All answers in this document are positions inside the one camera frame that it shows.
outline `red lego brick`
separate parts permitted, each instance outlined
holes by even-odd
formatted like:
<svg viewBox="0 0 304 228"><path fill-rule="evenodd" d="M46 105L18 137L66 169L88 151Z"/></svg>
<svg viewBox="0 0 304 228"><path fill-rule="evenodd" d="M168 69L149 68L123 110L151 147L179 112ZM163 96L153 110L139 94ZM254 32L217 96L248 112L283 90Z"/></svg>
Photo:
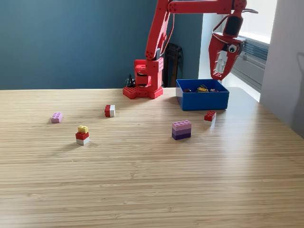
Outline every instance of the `red lego brick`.
<svg viewBox="0 0 304 228"><path fill-rule="evenodd" d="M85 140L87 137L89 137L89 132L87 132L85 134L82 132L76 133L76 139Z"/></svg>
<svg viewBox="0 0 304 228"><path fill-rule="evenodd" d="M104 109L104 115L106 117L110 117L110 107L111 107L110 105L107 105Z"/></svg>
<svg viewBox="0 0 304 228"><path fill-rule="evenodd" d="M207 114L204 116L204 120L211 122L215 118L216 114L217 112L215 111L208 111Z"/></svg>

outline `cable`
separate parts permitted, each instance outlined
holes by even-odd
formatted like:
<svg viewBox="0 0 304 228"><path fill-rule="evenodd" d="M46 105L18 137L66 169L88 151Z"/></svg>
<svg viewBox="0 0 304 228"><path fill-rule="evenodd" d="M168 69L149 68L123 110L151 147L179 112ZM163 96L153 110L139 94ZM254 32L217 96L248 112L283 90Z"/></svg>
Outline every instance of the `cable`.
<svg viewBox="0 0 304 228"><path fill-rule="evenodd" d="M166 44L165 44L165 46L164 46L164 48L163 48L162 53L160 54L160 56L162 56L162 55L165 53L166 48L167 48L167 45L168 45L169 40L170 40L170 38L171 38L173 29L174 29L174 13L173 13L172 15L173 15L173 18L172 18L172 28L171 28L170 34L169 34L169 36L168 36L168 38L167 38Z"/></svg>

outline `red robot arm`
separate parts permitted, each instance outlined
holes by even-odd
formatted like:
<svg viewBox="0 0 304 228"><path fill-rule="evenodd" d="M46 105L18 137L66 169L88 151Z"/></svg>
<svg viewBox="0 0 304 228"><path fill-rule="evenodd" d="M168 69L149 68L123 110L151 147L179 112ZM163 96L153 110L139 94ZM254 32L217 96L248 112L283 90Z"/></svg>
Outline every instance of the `red robot arm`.
<svg viewBox="0 0 304 228"><path fill-rule="evenodd" d="M223 80L224 77L230 73L244 45L245 40L238 38L238 33L243 23L241 13L256 13L254 10L245 9L246 5L247 0L158 0L145 52L146 60L136 60L134 62L135 88L125 87L123 94L131 99L136 97L156 98L162 94L161 79L163 58L161 56L166 49L173 31L172 26L169 37L167 38L166 31L169 16L173 14L172 22L174 25L174 14L177 13L229 14L224 18L227 18L224 33L212 33L209 46L211 76L213 79ZM215 68L220 51L222 50L228 53L228 60L224 72L216 73Z"/></svg>

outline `lego brick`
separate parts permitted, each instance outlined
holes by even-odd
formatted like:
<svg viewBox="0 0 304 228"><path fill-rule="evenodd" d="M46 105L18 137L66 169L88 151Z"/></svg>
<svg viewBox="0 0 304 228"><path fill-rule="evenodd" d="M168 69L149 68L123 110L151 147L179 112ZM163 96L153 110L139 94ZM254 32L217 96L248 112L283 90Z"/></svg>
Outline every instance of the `lego brick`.
<svg viewBox="0 0 304 228"><path fill-rule="evenodd" d="M111 108L110 105L106 105L106 106L105 106L105 109L104 109L104 112L109 112L109 111L110 111L110 108Z"/></svg>
<svg viewBox="0 0 304 228"><path fill-rule="evenodd" d="M87 137L89 137L89 132L84 134L82 132L76 133L76 139L85 140Z"/></svg>
<svg viewBox="0 0 304 228"><path fill-rule="evenodd" d="M212 121L204 120L204 124L208 126L212 126L215 123L216 118L214 118Z"/></svg>
<svg viewBox="0 0 304 228"><path fill-rule="evenodd" d="M176 131L189 129L191 128L191 122L188 120L173 122L172 128Z"/></svg>
<svg viewBox="0 0 304 228"><path fill-rule="evenodd" d="M85 140L76 139L76 143L79 145L86 145L90 141L90 137L87 137Z"/></svg>
<svg viewBox="0 0 304 228"><path fill-rule="evenodd" d="M110 117L115 117L115 105L110 106Z"/></svg>
<svg viewBox="0 0 304 228"><path fill-rule="evenodd" d="M52 124L57 124L61 122L61 119L62 119L62 113L54 113L51 118L51 122Z"/></svg>
<svg viewBox="0 0 304 228"><path fill-rule="evenodd" d="M106 116L106 117L110 117L110 105L106 105L105 106L105 109L104 109L104 115Z"/></svg>
<svg viewBox="0 0 304 228"><path fill-rule="evenodd" d="M217 115L215 111L208 111L207 114L204 116L204 120L212 121Z"/></svg>
<svg viewBox="0 0 304 228"><path fill-rule="evenodd" d="M172 134L174 135L189 134L189 133L191 133L191 128L185 130L179 130L179 131L176 131L172 128Z"/></svg>
<svg viewBox="0 0 304 228"><path fill-rule="evenodd" d="M81 133L88 133L89 132L89 128L87 127L87 126L82 126L82 125L80 125L79 127L78 127L78 132L81 132Z"/></svg>
<svg viewBox="0 0 304 228"><path fill-rule="evenodd" d="M198 88L198 92L199 93L207 93L209 91L207 89L204 89L204 88Z"/></svg>
<svg viewBox="0 0 304 228"><path fill-rule="evenodd" d="M188 134L181 134L181 135L175 135L172 133L172 138L175 140L180 140L180 139L187 139L191 137L191 133Z"/></svg>

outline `yellow lego brick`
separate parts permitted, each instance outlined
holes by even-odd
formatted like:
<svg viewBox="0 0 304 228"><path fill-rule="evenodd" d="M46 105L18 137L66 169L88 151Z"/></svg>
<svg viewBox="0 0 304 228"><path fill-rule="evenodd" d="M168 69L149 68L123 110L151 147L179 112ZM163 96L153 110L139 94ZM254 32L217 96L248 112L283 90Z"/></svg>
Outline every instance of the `yellow lego brick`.
<svg viewBox="0 0 304 228"><path fill-rule="evenodd" d="M89 132L89 128L87 127L87 126L82 126L82 125L80 125L79 127L78 127L78 132L81 132L81 133L88 133Z"/></svg>
<svg viewBox="0 0 304 228"><path fill-rule="evenodd" d="M208 90L207 90L207 89L204 89L204 88L198 88L198 92L199 92L199 93L208 92Z"/></svg>

